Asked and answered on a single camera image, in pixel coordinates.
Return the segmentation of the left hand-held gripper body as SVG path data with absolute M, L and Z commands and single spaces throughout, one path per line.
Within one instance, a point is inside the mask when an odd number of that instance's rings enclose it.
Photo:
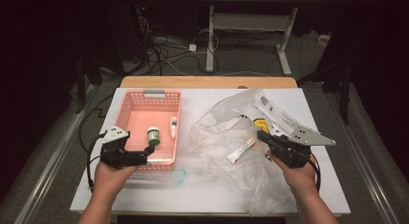
M 100 160 L 106 165 L 122 169 L 129 166 L 145 165 L 148 162 L 148 156 L 144 151 L 130 152 L 125 148 L 127 140 L 122 138 L 122 128 L 111 126 L 102 138 L 102 147 L 100 150 Z

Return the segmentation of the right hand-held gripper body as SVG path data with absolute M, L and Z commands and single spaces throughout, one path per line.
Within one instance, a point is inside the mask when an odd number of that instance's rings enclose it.
M 269 148 L 289 168 L 302 168 L 310 160 L 311 146 L 335 146 L 336 141 L 305 126 L 298 126 L 289 135 L 273 135 Z

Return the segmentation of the small green-lidded jar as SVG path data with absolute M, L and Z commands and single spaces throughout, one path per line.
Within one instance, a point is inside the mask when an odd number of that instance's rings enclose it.
M 160 144 L 159 129 L 156 126 L 151 126 L 147 130 L 150 146 L 157 146 Z

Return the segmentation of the pink plastic basket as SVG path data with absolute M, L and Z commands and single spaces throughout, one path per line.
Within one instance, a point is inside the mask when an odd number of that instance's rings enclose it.
M 160 144 L 148 156 L 148 164 L 141 170 L 173 171 L 177 157 L 177 136 L 181 111 L 181 91 L 118 89 L 112 101 L 115 126 L 130 131 L 125 148 L 142 151 L 149 145 L 147 130 L 159 129 Z M 177 135 L 172 139 L 170 120 L 177 117 Z

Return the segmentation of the white ointment tube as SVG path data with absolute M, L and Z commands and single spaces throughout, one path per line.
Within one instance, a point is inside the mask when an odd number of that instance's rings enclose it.
M 230 153 L 226 156 L 226 159 L 234 165 L 237 160 L 247 151 L 249 150 L 256 141 L 253 138 L 249 138 L 243 145 L 241 145 L 238 149 Z

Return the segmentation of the clear plastic bag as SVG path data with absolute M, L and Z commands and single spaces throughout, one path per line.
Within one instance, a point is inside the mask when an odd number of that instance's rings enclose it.
M 256 121 L 267 122 L 272 135 L 289 135 L 302 123 L 290 116 L 262 88 L 244 90 L 219 100 L 189 129 L 186 148 L 202 182 L 217 186 L 210 200 L 222 205 L 236 201 L 239 209 L 262 216 L 292 206 L 293 196 L 282 170 L 267 156 L 257 137 Z M 232 165 L 226 156 L 249 138 L 256 143 Z

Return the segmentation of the person's left hand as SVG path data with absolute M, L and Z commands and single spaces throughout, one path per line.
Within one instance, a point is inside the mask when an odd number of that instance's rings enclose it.
M 116 196 L 123 189 L 127 179 L 137 170 L 136 166 L 115 169 L 99 162 L 95 168 L 94 193 L 104 196 Z

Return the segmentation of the person's right hand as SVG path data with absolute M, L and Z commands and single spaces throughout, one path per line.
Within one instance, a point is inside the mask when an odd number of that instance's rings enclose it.
M 291 169 L 271 152 L 267 152 L 267 155 L 282 169 L 286 183 L 294 196 L 310 195 L 317 192 L 315 170 L 310 164 L 306 164 L 303 168 Z

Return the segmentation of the black stand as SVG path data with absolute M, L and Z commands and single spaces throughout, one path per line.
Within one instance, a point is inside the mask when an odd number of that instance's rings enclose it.
M 298 86 L 307 82 L 321 82 L 325 93 L 340 92 L 339 112 L 346 125 L 348 121 L 349 86 L 351 79 L 351 64 L 347 58 L 340 58 L 321 70 L 316 70 L 296 81 Z
M 99 73 L 99 67 L 92 58 L 81 55 L 76 63 L 76 85 L 78 107 L 76 113 L 79 114 L 86 103 L 85 78 L 88 78 L 91 84 L 100 85 L 102 77 Z

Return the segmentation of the white board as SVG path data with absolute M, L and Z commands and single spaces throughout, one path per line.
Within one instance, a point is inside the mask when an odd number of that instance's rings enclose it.
M 177 157 L 174 171 L 137 170 L 125 183 L 117 196 L 113 213 L 117 215 L 187 215 L 187 216 L 228 216 L 243 217 L 251 214 L 239 209 L 236 201 L 222 205 L 210 200 L 213 194 L 220 194 L 217 186 L 202 182 L 194 172 L 194 159 L 186 148 L 188 130 L 222 98 L 236 95 L 244 89 L 182 89 L 180 134 L 177 141 Z M 292 115 L 313 129 L 316 124 L 310 107 L 301 89 L 266 89 L 269 96 L 277 99 L 289 115 Z M 322 181 L 320 196 L 335 216 L 350 213 L 339 178 L 325 147 L 312 147 L 317 156 Z M 89 203 L 91 191 L 87 187 L 86 172 L 73 196 L 69 210 L 81 213 Z M 294 198 L 292 206 L 274 211 L 265 216 L 292 216 L 296 214 Z

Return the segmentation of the wooden table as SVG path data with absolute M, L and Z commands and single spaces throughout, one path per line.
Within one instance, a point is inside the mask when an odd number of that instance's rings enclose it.
M 127 76 L 121 88 L 180 88 L 180 89 L 293 89 L 291 77 L 251 76 Z

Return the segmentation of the metal rail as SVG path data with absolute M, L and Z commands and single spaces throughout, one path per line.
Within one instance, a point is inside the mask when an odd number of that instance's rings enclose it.
M 41 146 L 45 146 L 43 151 L 48 151 L 48 154 L 36 151 L 34 159 L 43 159 L 45 165 L 14 224 L 33 223 L 68 153 L 71 139 L 85 118 L 98 89 L 98 86 L 90 85 L 86 89 L 85 102 L 74 100 L 43 138 Z
M 343 133 L 346 135 L 346 139 L 348 142 L 347 147 L 349 151 L 351 151 L 351 157 L 355 161 L 357 169 L 366 184 L 368 193 L 370 194 L 374 205 L 376 205 L 383 223 L 399 224 L 399 220 L 395 215 L 395 212 L 389 202 L 385 190 L 370 168 L 369 163 L 364 156 L 364 152 L 361 150 L 361 147 L 358 144 L 358 140 L 354 136 L 350 125 L 347 125 L 344 122 L 343 117 L 340 115 L 337 98 L 332 94 L 326 94 L 325 97 L 327 98 L 331 109 L 333 110 L 333 113 L 337 118 L 337 122 L 341 125 Z

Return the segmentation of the white desk frame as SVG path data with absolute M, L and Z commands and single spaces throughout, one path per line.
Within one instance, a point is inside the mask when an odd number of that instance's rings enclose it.
M 215 11 L 213 5 L 209 7 L 209 19 L 206 48 L 206 65 L 207 72 L 215 72 L 216 66 L 215 50 L 218 47 L 219 40 L 215 34 L 215 29 L 219 30 L 246 30 L 246 31 L 279 31 L 283 32 L 283 40 L 276 45 L 276 52 L 281 64 L 284 75 L 291 75 L 286 58 L 286 45 L 289 40 L 290 32 L 298 12 L 298 6 L 292 6 L 288 14 L 238 14 L 234 12 L 219 13 Z

